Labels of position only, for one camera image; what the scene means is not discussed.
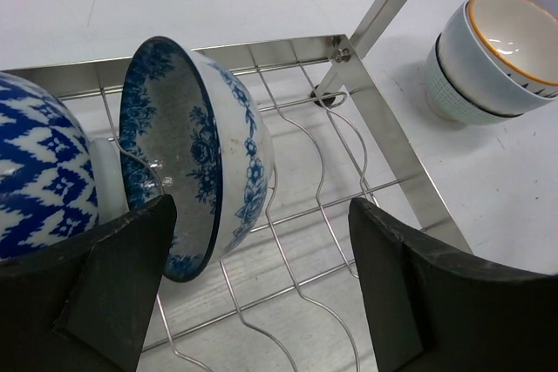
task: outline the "metal wire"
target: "metal wire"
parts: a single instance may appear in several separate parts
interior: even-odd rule
[[[143,349],[143,352],[147,352],[148,350],[150,350],[152,348],[157,348],[157,347],[162,346],[164,344],[168,344],[170,349],[174,353],[174,355],[178,356],[180,359],[185,360],[187,362],[191,362],[193,365],[196,365],[197,367],[199,367],[199,368],[201,368],[205,371],[211,372],[211,369],[207,365],[205,365],[203,362],[200,362],[200,361],[194,359],[191,356],[188,356],[188,355],[185,355],[185,354],[181,353],[176,348],[175,342],[176,342],[177,339],[180,339],[181,337],[184,337],[186,335],[190,335],[191,333],[193,333],[195,331],[198,331],[198,330],[201,330],[205,327],[211,326],[212,324],[215,324],[216,322],[219,322],[219,321],[224,320],[226,318],[230,318],[233,315],[238,315],[242,325],[244,325],[245,327],[250,328],[250,329],[252,329],[252,330],[254,330],[254,331],[256,331],[260,334],[265,335],[271,341],[273,341],[282,350],[282,352],[287,356],[287,358],[289,360],[289,363],[291,365],[291,368],[295,372],[297,372],[298,368],[296,366],[296,362],[295,362],[294,358],[292,357],[292,355],[290,354],[290,352],[284,347],[284,345],[276,337],[274,337],[270,332],[268,332],[268,331],[266,331],[262,328],[259,328],[255,325],[249,323],[248,321],[246,321],[245,318],[244,318],[244,315],[243,315],[243,311],[245,311],[247,309],[251,309],[253,307],[259,306],[259,305],[263,304],[264,302],[270,301],[272,299],[277,298],[278,296],[287,294],[287,293],[294,290],[294,291],[296,291],[298,296],[300,298],[302,298],[304,301],[307,301],[308,303],[311,303],[313,305],[316,305],[317,307],[320,307],[321,309],[325,310],[329,315],[332,315],[336,319],[337,322],[339,322],[339,324],[342,326],[342,328],[344,329],[344,332],[347,334],[347,336],[349,338],[350,345],[352,347],[353,354],[354,354],[354,357],[355,357],[356,371],[357,372],[360,371],[360,360],[359,360],[359,356],[358,356],[357,346],[356,346],[355,340],[353,338],[353,335],[352,335],[351,331],[349,330],[348,326],[346,325],[346,323],[342,320],[342,318],[334,310],[329,308],[327,305],[323,304],[320,301],[315,301],[315,300],[311,299],[310,297],[308,297],[307,295],[305,295],[303,290],[302,290],[302,287],[307,285],[307,284],[310,284],[312,282],[321,280],[321,279],[323,279],[323,278],[325,278],[325,277],[327,277],[331,274],[334,274],[334,273],[339,272],[339,271],[344,270],[344,269],[347,269],[350,272],[350,274],[352,274],[354,277],[357,278],[357,273],[353,270],[354,269],[354,260],[353,259],[349,260],[346,257],[346,255],[344,254],[344,251],[341,248],[341,245],[339,244],[339,241],[338,241],[337,236],[336,236],[336,234],[333,230],[333,227],[330,223],[330,220],[328,219],[328,216],[325,212],[325,209],[329,208],[329,207],[332,207],[332,206],[342,204],[344,202],[347,202],[347,201],[349,201],[352,198],[355,198],[357,196],[368,196],[370,199],[375,201],[375,197],[373,195],[374,192],[379,191],[379,190],[384,189],[384,188],[389,187],[389,186],[394,186],[394,185],[400,183],[403,180],[410,179],[412,176],[409,176],[408,178],[405,178],[405,179],[396,179],[396,180],[393,180],[391,182],[384,183],[383,185],[370,187],[370,185],[368,185],[368,183],[366,181],[366,178],[365,178],[366,169],[367,169],[367,166],[368,166],[368,152],[367,152],[367,149],[366,149],[366,145],[365,145],[364,139],[363,139],[362,135],[360,134],[360,132],[358,131],[358,129],[347,118],[345,118],[343,115],[340,115],[339,113],[334,112],[331,109],[329,109],[328,107],[326,107],[323,103],[323,99],[318,97],[317,95],[316,95],[315,98],[304,98],[304,99],[292,100],[292,101],[289,101],[289,102],[286,102],[286,103],[278,103],[277,102],[277,100],[276,100],[275,96],[273,95],[272,91],[269,89],[269,85],[267,83],[266,78],[263,76],[263,73],[266,72],[266,71],[274,71],[274,70],[282,70],[282,69],[286,69],[286,68],[296,68],[296,67],[298,67],[303,72],[303,75],[305,76],[306,80],[310,84],[310,87],[311,87],[312,91],[316,94],[316,90],[314,89],[314,85],[312,84],[310,76],[308,75],[308,72],[304,68],[304,66],[308,65],[308,64],[315,64],[315,63],[306,63],[306,62],[300,62],[300,61],[297,60],[296,63],[289,63],[289,64],[286,64],[286,65],[278,65],[276,68],[275,67],[268,67],[268,68],[260,69],[260,68],[258,68],[257,63],[254,62],[254,65],[255,65],[254,69],[245,69],[245,70],[235,72],[235,74],[237,74],[237,75],[258,74],[260,80],[262,81],[263,86],[265,87],[266,92],[268,93],[268,95],[269,95],[269,97],[272,101],[271,106],[263,107],[259,111],[260,112],[276,111],[279,114],[279,116],[285,122],[288,122],[289,124],[292,124],[292,125],[296,126],[301,132],[303,132],[306,136],[309,137],[309,139],[314,144],[314,146],[316,148],[316,151],[317,151],[317,153],[320,157],[322,171],[321,171],[320,181],[319,181],[319,183],[317,185],[317,188],[316,188],[315,199],[316,199],[317,205],[315,207],[312,207],[312,208],[307,209],[305,211],[301,211],[299,213],[293,213],[293,214],[290,214],[290,215],[285,216],[283,218],[280,218],[278,220],[272,220],[271,215],[270,215],[270,208],[271,208],[271,206],[274,202],[274,199],[275,199],[276,194],[277,194],[278,186],[279,186],[279,184],[278,184],[278,179],[279,178],[278,178],[278,174],[277,174],[277,169],[276,169],[276,167],[274,167],[274,183],[275,184],[274,184],[274,187],[272,188],[273,192],[271,194],[268,205],[265,209],[265,217],[266,217],[267,223],[264,224],[264,225],[255,227],[251,231],[251,233],[255,233],[255,232],[259,232],[261,230],[264,230],[266,228],[270,229],[270,231],[272,233],[273,240],[275,241],[277,249],[278,249],[278,251],[279,251],[279,253],[282,257],[282,261],[283,261],[283,263],[284,263],[284,265],[285,265],[285,267],[286,267],[286,269],[289,273],[290,279],[292,281],[292,285],[289,286],[289,287],[280,289],[280,290],[274,292],[273,294],[266,295],[262,298],[259,298],[258,300],[251,301],[251,302],[241,306],[239,304],[237,298],[236,298],[235,291],[234,291],[233,285],[232,285],[232,281],[231,281],[231,278],[229,277],[229,274],[228,274],[228,271],[226,269],[225,263],[223,261],[221,261],[221,272],[222,272],[222,275],[223,275],[223,279],[224,279],[224,281],[225,281],[225,283],[228,287],[228,291],[230,293],[230,296],[231,296],[232,302],[235,306],[235,309],[230,310],[223,315],[218,315],[218,316],[216,316],[216,317],[214,317],[214,318],[212,318],[208,321],[204,321],[200,324],[197,324],[197,325],[192,326],[188,329],[181,330],[181,331],[173,334],[170,330],[170,327],[168,326],[167,315],[166,315],[165,310],[163,308],[163,305],[161,303],[160,297],[159,297],[159,295],[157,295],[156,305],[158,307],[158,310],[160,311],[161,320],[163,322],[163,325],[164,325],[167,336],[166,336],[166,339],[159,340],[155,343],[152,343],[148,346],[145,346],[144,349]],[[117,92],[117,91],[119,91],[119,89],[111,89],[111,93],[112,92]],[[109,122],[109,125],[111,127],[111,132],[112,132],[112,138],[111,139],[115,139],[115,144],[118,147],[119,151],[123,155],[126,155],[126,156],[134,159],[135,161],[138,161],[151,173],[155,186],[158,188],[160,193],[163,193],[164,190],[163,190],[162,184],[160,182],[160,179],[157,176],[157,173],[152,169],[152,167],[149,167],[149,165],[147,165],[141,159],[138,159],[136,156],[130,154],[129,152],[126,152],[120,146],[120,144],[118,142],[118,134],[116,132],[116,128],[115,128],[115,125],[113,123],[112,115],[111,115],[111,112],[110,112],[110,109],[109,109],[108,101],[106,99],[107,92],[106,92],[105,88],[102,86],[102,84],[100,83],[100,81],[99,81],[99,93],[100,93],[100,96],[103,99],[106,115],[108,117],[108,122]],[[336,93],[332,94],[331,96],[335,97],[335,98],[341,98],[341,100],[336,101],[333,104],[332,107],[340,106],[348,98],[347,93],[341,92],[341,91],[336,92]],[[320,194],[321,194],[323,184],[324,184],[324,181],[325,181],[325,159],[324,159],[324,156],[323,156],[323,152],[320,148],[320,145],[317,143],[316,139],[312,136],[312,134],[307,129],[305,129],[302,125],[300,125],[296,121],[294,121],[290,118],[287,118],[282,112],[282,109],[289,108],[291,106],[303,105],[303,104],[308,104],[310,102],[316,102],[316,101],[318,101],[322,105],[324,111],[326,112],[326,115],[328,116],[328,119],[332,123],[333,128],[335,129],[337,136],[339,137],[342,145],[344,146],[344,149],[348,153],[348,155],[351,159],[351,162],[355,166],[355,168],[356,168],[356,170],[359,174],[359,178],[360,178],[359,179],[359,185],[360,185],[360,188],[361,188],[361,192],[353,193],[352,195],[343,197],[343,198],[338,199],[338,200],[333,200],[333,201],[327,202],[327,203],[323,203],[321,201],[321,198],[320,198]],[[336,123],[336,121],[334,120],[333,117],[337,117],[337,118],[342,119],[343,122],[345,122],[351,128],[351,130],[356,133],[356,135],[357,135],[357,137],[358,137],[358,139],[361,143],[361,146],[363,148],[363,153],[364,153],[364,163],[362,164],[362,166],[360,166],[357,163],[357,159],[355,158],[354,154],[352,153],[351,149],[349,148],[343,134],[339,130],[339,128],[337,126],[337,123]],[[324,222],[325,226],[327,226],[327,228],[328,228],[330,236],[331,236],[331,238],[333,239],[333,242],[336,245],[337,251],[340,253],[340,255],[342,257],[343,263],[341,263],[341,264],[339,264],[335,267],[332,267],[332,268],[330,268],[330,269],[328,269],[324,272],[321,272],[319,274],[311,276],[311,277],[309,277],[309,278],[307,278],[303,281],[298,281],[297,278],[295,277],[294,272],[292,270],[292,267],[289,263],[289,259],[286,255],[286,253],[284,252],[281,240],[280,240],[280,238],[279,238],[279,236],[276,232],[276,226],[281,225],[281,224],[286,223],[286,222],[289,222],[289,221],[292,221],[292,220],[295,220],[295,219],[298,219],[298,218],[302,218],[306,215],[310,215],[312,213],[318,213],[318,212],[322,215],[323,222]]]
[[[322,214],[323,221],[325,222],[325,225],[328,227],[328,231],[330,232],[331,238],[335,242],[335,245],[337,247],[337,251],[341,255],[341,258],[345,262],[345,265],[349,269],[350,274],[352,274],[355,278],[358,278],[358,274],[353,271],[351,265],[349,264],[349,261],[347,260],[347,256],[345,255],[343,249],[341,248],[341,245],[339,244],[339,240],[337,239],[337,236],[333,232],[333,228],[331,227],[330,220],[328,219],[328,216],[325,213],[325,209],[323,208],[322,200],[320,199],[320,194],[322,192],[323,183],[325,182],[325,158],[323,157],[322,149],[320,148],[320,146],[317,143],[314,136],[312,134],[310,134],[310,132],[306,128],[304,128],[302,125],[297,123],[295,120],[287,118],[285,116],[285,114],[282,113],[281,109],[279,109],[279,107],[278,107],[278,103],[277,103],[275,97],[273,96],[273,93],[269,89],[269,85],[268,85],[268,82],[266,81],[265,77],[263,76],[263,74],[260,71],[258,71],[258,74],[260,75],[260,79],[262,80],[262,83],[265,87],[265,90],[268,92],[269,98],[271,99],[271,102],[273,102],[273,105],[276,108],[277,113],[279,114],[279,116],[284,121],[294,125],[299,130],[304,132],[304,134],[306,134],[306,136],[312,141],[312,143],[314,143],[314,146],[316,147],[317,153],[320,156],[320,163],[321,163],[320,166],[321,166],[322,170],[321,170],[321,173],[320,173],[320,181],[319,181],[318,186],[317,186],[315,199],[316,199],[318,207],[320,208],[319,210],[320,210],[320,213]]]
[[[173,353],[175,355],[177,355],[180,359],[182,359],[184,361],[187,361],[187,362],[190,362],[190,363],[193,363],[194,365],[199,366],[200,368],[202,368],[206,372],[213,372],[213,370],[210,369],[209,366],[207,366],[205,363],[200,362],[197,359],[194,359],[193,357],[190,357],[188,355],[184,355],[183,353],[181,353],[176,348],[176,345],[174,344],[174,340],[173,340],[173,335],[171,333],[171,329],[168,327],[167,316],[165,315],[165,310],[163,309],[163,304],[160,303],[159,294],[157,294],[157,307],[159,307],[160,318],[161,318],[161,320],[163,320],[163,326],[165,326],[165,331],[167,332],[168,344],[171,346],[171,349],[172,349]]]
[[[357,170],[358,175],[360,176],[360,179],[358,180],[360,188],[362,189],[363,193],[365,193],[366,190],[370,189],[370,185],[368,184],[368,181],[366,180],[366,177],[365,177],[366,169],[368,168],[368,151],[366,149],[366,143],[364,142],[363,136],[360,134],[360,132],[354,126],[354,124],[352,122],[350,122],[346,117],[344,117],[343,115],[341,115],[337,112],[332,111],[328,106],[325,105],[325,103],[323,102],[322,97],[317,94],[316,87],[312,83],[312,80],[310,80],[310,76],[308,75],[308,72],[304,69],[304,66],[302,64],[299,64],[299,66],[300,66],[300,69],[303,71],[303,74],[306,77],[306,80],[308,81],[308,83],[310,85],[310,89],[312,89],[312,93],[314,93],[314,96],[320,101],[320,105],[324,108],[325,113],[328,116],[328,119],[330,120],[331,124],[333,125],[333,129],[335,130],[337,136],[341,140],[341,144],[343,144],[343,147],[344,147],[345,151],[347,152],[347,154],[349,154],[350,161],[352,162],[352,165],[354,165],[355,169]],[[333,115],[342,119],[343,122],[345,124],[347,124],[351,128],[352,131],[354,131],[356,133],[356,135],[358,137],[358,140],[360,141],[360,145],[363,147],[364,163],[363,163],[363,168],[362,169],[360,168],[360,165],[357,163],[357,159],[355,158],[355,155],[353,154],[352,150],[349,148],[349,145],[347,144],[347,141],[345,140],[344,135],[339,130],[339,126],[335,122],[335,119],[333,118]],[[374,202],[374,204],[376,206],[379,206],[378,201],[376,200],[374,195],[372,193],[370,193],[369,196],[370,196],[370,199],[372,200],[372,202]]]
[[[268,205],[265,208],[265,217],[268,220],[269,228],[271,229],[271,233],[273,234],[273,238],[276,241],[277,248],[279,249],[279,253],[281,254],[282,261],[284,262],[285,267],[287,268],[287,271],[289,272],[290,279],[293,281],[293,285],[295,286],[295,289],[296,289],[296,292],[298,293],[298,296],[300,296],[303,300],[305,300],[305,301],[307,301],[311,304],[314,304],[317,307],[320,307],[321,309],[327,311],[330,315],[332,315],[337,320],[337,322],[339,322],[339,324],[341,324],[341,327],[343,327],[345,333],[349,337],[350,345],[352,346],[352,350],[353,350],[353,353],[354,353],[354,356],[355,356],[356,371],[359,372],[360,371],[360,357],[358,356],[357,344],[355,343],[355,339],[352,336],[352,333],[350,332],[349,327],[347,326],[347,324],[341,319],[341,317],[335,311],[333,311],[327,305],[323,304],[322,302],[313,300],[309,296],[306,296],[303,293],[298,281],[296,280],[295,273],[293,272],[293,269],[290,266],[289,260],[287,259],[287,255],[282,248],[281,241],[279,240],[279,236],[277,235],[277,231],[276,231],[275,227],[273,227],[273,223],[271,222],[271,215],[269,213],[269,209],[273,205],[273,200],[276,197],[277,184],[279,183],[279,178],[277,176],[277,167],[275,167],[275,166],[273,167],[273,176],[275,178],[275,187],[273,188],[273,193],[271,193],[271,198],[269,199]]]
[[[262,335],[265,335],[266,337],[268,337],[273,343],[275,343],[277,346],[279,346],[279,348],[283,351],[283,353],[287,356],[287,358],[289,359],[290,362],[290,366],[293,368],[293,370],[295,372],[298,372],[298,368],[296,367],[296,363],[295,360],[293,359],[293,356],[289,353],[289,351],[287,350],[287,348],[285,348],[283,346],[283,344],[279,341],[279,339],[277,339],[275,336],[273,336],[270,332],[264,330],[263,328],[259,328],[253,324],[250,324],[249,322],[247,322],[244,319],[244,314],[241,311],[241,307],[238,304],[238,300],[236,299],[236,295],[235,295],[235,291],[233,290],[233,285],[230,283],[230,279],[228,278],[228,273],[227,273],[227,269],[225,268],[225,263],[223,262],[223,260],[220,261],[221,263],[221,271],[223,273],[223,276],[225,277],[225,282],[227,282],[227,288],[228,288],[228,292],[230,293],[230,297],[233,300],[233,303],[235,304],[235,308],[236,308],[236,313],[238,314],[238,317],[241,319],[241,323],[248,327],[253,329],[254,331],[257,331],[258,333],[261,333]]]

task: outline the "wire rack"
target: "wire rack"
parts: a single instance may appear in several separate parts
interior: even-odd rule
[[[346,36],[198,52],[251,91],[276,167],[264,213],[241,246],[191,283],[162,281],[139,370],[374,370],[350,200],[364,196],[467,249],[459,229]],[[90,137],[114,139],[128,63],[12,72],[63,99]],[[330,69],[344,88],[320,96],[316,82]]]

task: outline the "textured white bowl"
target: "textured white bowl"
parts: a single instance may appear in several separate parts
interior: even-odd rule
[[[487,111],[512,117],[553,101],[523,89],[498,67],[474,35],[466,3],[453,13],[442,31],[438,55],[453,86]]]
[[[493,61],[537,95],[558,93],[558,22],[531,0],[471,0],[467,17]]]
[[[428,95],[435,106],[447,117],[468,125],[490,125],[509,120],[481,110],[453,88],[439,65],[438,42],[439,37],[428,54],[425,68]]]

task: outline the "stainless steel frame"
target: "stainless steel frame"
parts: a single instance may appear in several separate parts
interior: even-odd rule
[[[198,368],[211,372],[211,368],[194,359],[191,356],[181,353],[175,342],[184,336],[191,335],[193,332],[210,327],[220,321],[237,315],[242,324],[257,333],[269,338],[278,348],[285,354],[289,360],[290,367],[297,371],[296,360],[291,353],[275,336],[269,331],[259,328],[246,321],[243,313],[251,308],[265,304],[277,297],[296,291],[301,301],[320,307],[322,310],[332,315],[337,322],[343,327],[347,334],[350,345],[352,346],[355,370],[360,370],[359,354],[357,346],[350,329],[344,320],[331,308],[320,301],[316,301],[308,297],[304,293],[304,289],[310,283],[320,281],[336,272],[347,269],[354,278],[357,278],[357,272],[354,267],[354,260],[345,255],[343,249],[337,240],[337,233],[331,226],[330,220],[326,213],[326,209],[333,206],[342,205],[348,200],[364,196],[373,200],[377,205],[378,202],[374,193],[389,187],[399,186],[404,192],[410,207],[416,215],[416,218],[423,228],[423,231],[433,237],[451,244],[463,251],[470,252],[463,235],[448,212],[444,201],[432,183],[427,171],[421,164],[416,153],[413,151],[405,133],[399,125],[397,119],[391,112],[391,109],[384,101],[378,88],[374,85],[367,70],[361,61],[361,57],[365,56],[374,43],[378,40],[382,32],[385,30],[390,21],[397,15],[398,11],[405,4],[406,0],[376,0],[365,15],[361,24],[353,36],[349,39],[344,35],[335,35],[327,37],[306,37],[297,39],[288,39],[280,41],[270,41],[255,44],[238,44],[222,47],[199,49],[198,52],[218,61],[224,66],[231,69],[237,76],[242,77],[248,74],[256,74],[269,98],[272,106],[266,106],[260,109],[260,112],[277,112],[282,120],[295,126],[298,130],[308,136],[316,147],[320,159],[321,180],[316,187],[316,205],[311,209],[306,209],[298,213],[292,213],[279,219],[273,219],[270,208],[273,205],[274,198],[277,193],[279,179],[277,170],[275,170],[274,185],[272,187],[272,197],[265,211],[266,221],[264,224],[253,229],[252,233],[261,232],[269,229],[273,235],[277,250],[281,255],[284,266],[289,272],[292,285],[280,289],[272,294],[268,294],[254,301],[240,304],[236,297],[233,283],[229,277],[226,268],[227,261],[221,261],[221,271],[223,280],[227,285],[228,292],[233,302],[233,307],[228,312],[218,315],[210,320],[203,321],[188,329],[172,333],[167,322],[167,316],[163,307],[163,301],[157,298],[156,307],[161,313],[163,325],[167,333],[167,338],[149,344],[144,347],[144,352],[148,352],[154,348],[169,344],[172,352],[180,359],[191,362]],[[88,98],[101,96],[107,116],[113,129],[113,138],[116,138],[116,132],[112,124],[112,117],[106,95],[118,93],[122,89],[123,79],[126,73],[130,58],[108,59],[103,61],[61,64],[41,68],[18,69],[9,72],[17,74],[23,78],[43,86],[52,94],[63,100],[73,100],[78,98]],[[330,63],[331,67],[322,83],[315,88],[315,84],[310,79],[306,69],[314,64]],[[324,158],[320,145],[312,134],[307,131],[301,124],[289,119],[283,109],[292,106],[307,104],[315,101],[314,98],[301,96],[295,100],[285,103],[279,103],[274,93],[271,91],[267,82],[267,74],[270,71],[278,71],[282,69],[298,68],[303,73],[304,78],[308,81],[305,88],[306,93],[313,92],[323,106],[323,112],[326,113],[328,120],[332,124],[335,132],[344,146],[345,151],[350,157],[350,161],[355,167],[360,178],[359,193],[345,196],[338,200],[323,202],[321,199],[321,190],[324,182]],[[344,85],[345,93],[339,91]],[[323,94],[329,92],[336,98],[335,104],[328,109],[323,103]],[[391,168],[395,180],[384,183],[382,185],[371,186],[366,179],[366,168],[368,166],[367,144],[363,140],[363,136],[358,129],[345,117],[334,111],[338,106],[343,105],[346,100],[352,100],[358,111],[364,119],[368,129],[373,135],[378,148],[383,153],[385,160]],[[360,144],[364,152],[364,161],[357,161],[355,154],[347,146],[344,135],[339,130],[336,120],[349,126],[358,136]],[[276,232],[276,227],[288,223],[292,220],[307,217],[313,213],[320,213],[324,225],[327,227],[330,237],[335,243],[337,250],[343,260],[343,263],[324,270],[319,274],[314,274],[305,279],[296,278],[293,269],[290,266],[288,255],[285,253],[282,245],[282,238]]]

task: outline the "white surface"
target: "white surface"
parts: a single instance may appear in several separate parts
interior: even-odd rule
[[[350,35],[373,0],[0,1],[4,5],[4,13],[0,16],[0,43],[3,46],[0,68],[14,68],[128,56],[147,37],[159,34],[191,46],[335,32]],[[365,63],[473,251],[481,257],[511,266],[556,272],[557,105],[551,104],[509,123],[486,128],[463,127],[444,121],[435,116],[425,102],[423,67],[426,55],[446,20],[464,1],[410,0]],[[286,80],[289,79],[278,77],[276,88],[281,90]],[[286,89],[285,94],[289,93],[292,92]],[[118,98],[112,97],[111,102],[117,104]],[[104,133],[99,128],[99,105],[74,105],[89,132]],[[350,112],[349,104],[341,109]],[[330,141],[324,130],[326,125],[318,117],[306,112],[298,118],[324,141]],[[292,212],[292,206],[304,209],[304,206],[315,205],[315,201],[309,200],[315,193],[314,186],[308,188],[308,184],[301,181],[310,176],[308,167],[300,164],[302,157],[299,156],[302,152],[312,152],[308,142],[303,142],[308,140],[300,132],[296,133],[300,139],[294,139],[294,128],[284,123],[269,123],[269,126],[277,129],[276,150],[281,147],[296,149],[296,154],[277,153],[278,165],[288,167],[287,172],[280,173],[280,182],[291,198],[284,202],[278,197],[274,208],[279,213],[289,209]],[[352,183],[347,183],[344,175],[339,175],[340,165],[350,163],[333,145],[326,144],[330,150],[328,155],[333,159],[345,158],[345,163],[333,160],[333,168],[328,169],[326,186],[330,195],[325,186],[324,195],[333,198],[336,193],[346,193],[346,188],[357,186],[357,182],[353,179]],[[370,170],[372,177],[378,177],[371,182],[380,181],[389,173],[381,163],[371,164]],[[355,175],[351,166],[347,166],[346,171]],[[392,198],[396,193],[397,190],[383,193],[388,203],[384,207],[412,222],[411,217],[405,215],[405,209],[395,204],[399,202]],[[342,246],[349,252],[346,207],[336,211],[329,215],[334,224],[338,223],[334,228],[343,235]],[[319,213],[315,216],[313,223],[309,217],[278,228],[278,233],[283,234],[287,253],[294,261],[296,274],[301,278],[340,261],[337,250],[332,249],[327,229],[320,224]],[[249,259],[240,251],[227,262],[231,275],[234,274],[233,286],[238,297],[244,299],[242,302],[289,284],[269,230],[250,237],[243,246],[256,244],[262,246],[262,250],[248,253]],[[165,282],[162,293],[173,318],[171,327],[174,330],[208,318],[211,313],[222,312],[223,307],[231,309],[227,290],[215,265],[204,274],[203,281],[187,287],[170,286]],[[344,270],[311,285],[309,294],[329,303],[346,319],[357,337],[363,370],[373,370],[370,338],[366,334],[356,281]],[[189,301],[193,305],[188,305],[190,308],[184,312],[182,304]],[[289,346],[297,362],[301,363],[300,370],[354,370],[350,346],[342,329],[321,312],[307,315],[313,309],[301,305],[290,294],[249,311],[247,316],[260,326],[270,327],[270,331]],[[148,339],[153,340],[154,336],[156,339],[161,333],[160,324],[154,321],[149,333]],[[180,341],[180,349],[200,355],[215,371],[288,370],[279,349],[242,328],[235,317],[217,328]],[[230,355],[236,356],[233,361],[228,357]],[[178,358],[169,355],[168,348],[142,358],[142,370],[165,370],[169,366],[176,370],[197,370],[188,365],[184,368]]]

